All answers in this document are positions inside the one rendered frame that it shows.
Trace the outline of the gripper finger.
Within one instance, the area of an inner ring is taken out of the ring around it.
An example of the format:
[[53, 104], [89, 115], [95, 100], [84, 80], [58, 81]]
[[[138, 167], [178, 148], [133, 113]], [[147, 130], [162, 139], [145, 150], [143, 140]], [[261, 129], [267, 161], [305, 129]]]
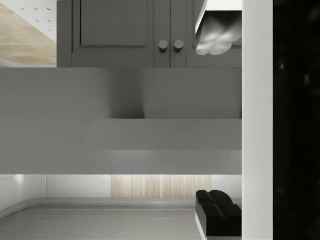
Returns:
[[221, 190], [198, 190], [195, 219], [203, 239], [241, 239], [242, 210]]
[[200, 56], [222, 55], [241, 37], [241, 10], [205, 11], [195, 34], [195, 51]]

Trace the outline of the white drawer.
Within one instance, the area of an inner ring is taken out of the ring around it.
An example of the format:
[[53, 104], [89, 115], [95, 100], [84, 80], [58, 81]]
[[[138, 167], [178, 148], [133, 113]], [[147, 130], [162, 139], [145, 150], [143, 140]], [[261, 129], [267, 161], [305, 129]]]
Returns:
[[0, 174], [242, 172], [239, 68], [0, 68]]

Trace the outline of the white cabinet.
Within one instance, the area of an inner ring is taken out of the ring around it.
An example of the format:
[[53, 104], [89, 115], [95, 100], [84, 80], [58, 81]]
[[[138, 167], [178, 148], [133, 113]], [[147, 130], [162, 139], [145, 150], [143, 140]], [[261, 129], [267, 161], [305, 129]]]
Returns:
[[242, 38], [198, 55], [209, 0], [57, 0], [58, 67], [240, 68]]

